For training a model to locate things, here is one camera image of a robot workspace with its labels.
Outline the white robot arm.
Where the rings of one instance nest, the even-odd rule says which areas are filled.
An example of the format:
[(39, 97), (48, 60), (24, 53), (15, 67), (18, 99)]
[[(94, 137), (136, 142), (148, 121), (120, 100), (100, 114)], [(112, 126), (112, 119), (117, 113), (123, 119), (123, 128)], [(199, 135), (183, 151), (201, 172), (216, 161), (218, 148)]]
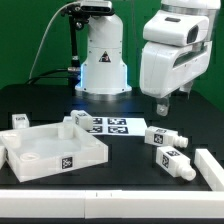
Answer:
[[(168, 114), (174, 91), (189, 93), (194, 79), (207, 70), (220, 8), (221, 0), (161, 0), (161, 8), (145, 24), (139, 85), (142, 93), (157, 100), (159, 115)], [(79, 94), (101, 100), (131, 90), (122, 37), (118, 16), (90, 17)]]

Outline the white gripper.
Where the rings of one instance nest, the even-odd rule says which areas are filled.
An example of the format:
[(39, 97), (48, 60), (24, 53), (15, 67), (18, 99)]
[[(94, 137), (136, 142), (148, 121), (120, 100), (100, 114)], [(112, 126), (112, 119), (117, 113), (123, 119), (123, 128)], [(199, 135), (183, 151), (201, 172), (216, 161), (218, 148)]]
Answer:
[(205, 41), (208, 28), (206, 16), (163, 10), (144, 26), (147, 43), (142, 50), (140, 88), (144, 94), (157, 98), (158, 115), (169, 113), (168, 94), (180, 88), (189, 97), (192, 80), (208, 68), (212, 45)]

